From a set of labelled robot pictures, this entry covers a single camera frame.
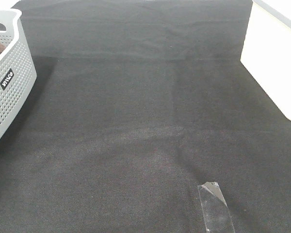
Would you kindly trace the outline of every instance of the clear tape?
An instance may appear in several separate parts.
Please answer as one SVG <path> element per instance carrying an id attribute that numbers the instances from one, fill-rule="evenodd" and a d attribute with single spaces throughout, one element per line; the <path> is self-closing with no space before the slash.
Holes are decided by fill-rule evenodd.
<path id="1" fill-rule="evenodd" d="M 216 182 L 198 186 L 206 232 L 235 233 L 226 201 Z"/>

